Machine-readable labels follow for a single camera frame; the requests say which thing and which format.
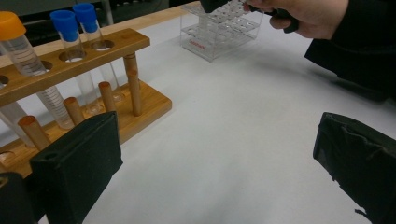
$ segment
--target white table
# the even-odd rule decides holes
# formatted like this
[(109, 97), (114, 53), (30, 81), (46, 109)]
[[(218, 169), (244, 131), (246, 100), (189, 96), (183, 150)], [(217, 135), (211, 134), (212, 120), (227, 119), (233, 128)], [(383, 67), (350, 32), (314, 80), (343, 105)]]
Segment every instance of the white table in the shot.
[(136, 53), (140, 78), (173, 108), (122, 145), (84, 223), (370, 223), (313, 159), (318, 124), (333, 112), (396, 138), (396, 104), (343, 89), (304, 58), (309, 39), (267, 20), (213, 63), (179, 45), (179, 19), (140, 30), (151, 38)]

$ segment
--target black covered block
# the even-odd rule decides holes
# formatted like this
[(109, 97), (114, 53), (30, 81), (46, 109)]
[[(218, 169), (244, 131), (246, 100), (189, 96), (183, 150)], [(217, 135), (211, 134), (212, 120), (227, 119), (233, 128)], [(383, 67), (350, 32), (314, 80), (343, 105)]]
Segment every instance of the black covered block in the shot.
[(117, 114), (84, 120), (30, 163), (49, 223), (82, 223), (122, 165)]
[(0, 223), (35, 223), (29, 196), (20, 174), (0, 174)]
[(348, 117), (324, 113), (316, 159), (374, 224), (396, 223), (396, 141)]

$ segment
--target rack hole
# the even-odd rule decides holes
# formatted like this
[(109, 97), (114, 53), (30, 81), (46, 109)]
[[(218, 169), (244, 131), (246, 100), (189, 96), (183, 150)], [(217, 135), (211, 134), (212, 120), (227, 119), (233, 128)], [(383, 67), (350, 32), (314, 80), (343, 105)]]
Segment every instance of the rack hole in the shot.
[(114, 47), (114, 43), (110, 40), (105, 40), (105, 43), (102, 41), (96, 41), (91, 44), (92, 49), (96, 50), (108, 50)]
[(79, 49), (73, 49), (67, 52), (62, 52), (59, 55), (59, 59), (63, 62), (70, 63), (83, 59), (85, 55), (86, 55), (85, 51)]
[(47, 61), (41, 61), (41, 62), (43, 63), (44, 67), (47, 69), (47, 72), (52, 69), (53, 67), (52, 63)]
[(0, 89), (2, 89), (3, 87), (5, 87), (9, 82), (8, 77), (0, 75)]
[(14, 159), (15, 156), (16, 156), (15, 152), (13, 152), (13, 151), (0, 152), (0, 163), (2, 163), (3, 165), (6, 165), (7, 161), (9, 159)]

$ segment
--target person's hand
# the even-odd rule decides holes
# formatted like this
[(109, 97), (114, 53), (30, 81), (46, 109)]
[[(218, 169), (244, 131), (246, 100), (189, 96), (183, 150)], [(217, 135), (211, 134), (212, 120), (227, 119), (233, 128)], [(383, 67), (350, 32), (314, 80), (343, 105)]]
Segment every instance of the person's hand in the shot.
[[(262, 12), (272, 12), (274, 8), (282, 8), (299, 21), (296, 33), (315, 39), (331, 39), (347, 11), (348, 0), (247, 0), (248, 5)], [(290, 19), (274, 16), (270, 24), (276, 29), (290, 26)]]

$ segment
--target wooden rack base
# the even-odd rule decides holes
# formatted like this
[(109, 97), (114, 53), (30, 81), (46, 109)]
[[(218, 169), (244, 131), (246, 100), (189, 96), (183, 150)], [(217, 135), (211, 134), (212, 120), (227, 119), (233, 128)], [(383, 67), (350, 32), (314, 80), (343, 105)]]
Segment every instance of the wooden rack base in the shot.
[[(172, 101), (170, 99), (151, 88), (145, 82), (140, 81), (142, 115), (135, 117), (132, 113), (132, 105), (130, 104), (131, 93), (129, 92), (128, 85), (121, 86), (121, 92), (125, 95), (125, 99), (116, 102), (121, 143), (124, 143), (142, 131), (150, 123), (160, 118), (172, 108)], [(103, 105), (102, 99), (99, 99), (99, 103)], [(84, 117), (88, 118), (89, 115), (84, 113)], [(66, 130), (60, 129), (55, 121), (43, 128), (51, 142), (67, 133)], [(32, 173), (29, 160), (38, 153), (35, 147), (26, 147), (22, 140), (18, 139), (2, 147), (1, 151), (3, 153), (0, 155), (0, 158), (3, 157), (2, 163), (7, 171), (17, 172), (23, 177)]]

